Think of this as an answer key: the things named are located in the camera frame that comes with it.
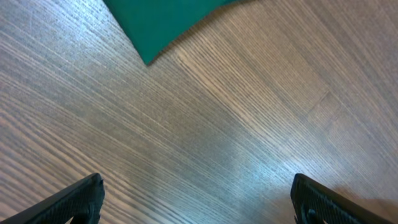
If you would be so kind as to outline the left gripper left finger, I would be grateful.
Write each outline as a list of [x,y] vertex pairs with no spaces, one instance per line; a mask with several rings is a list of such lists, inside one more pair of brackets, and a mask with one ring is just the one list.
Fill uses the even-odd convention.
[[103,179],[99,173],[94,173],[1,223],[97,224],[104,196]]

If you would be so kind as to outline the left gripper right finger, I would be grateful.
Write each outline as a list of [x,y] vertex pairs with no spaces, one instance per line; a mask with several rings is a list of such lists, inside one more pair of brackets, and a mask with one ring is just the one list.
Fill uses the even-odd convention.
[[392,224],[304,174],[290,190],[296,224]]

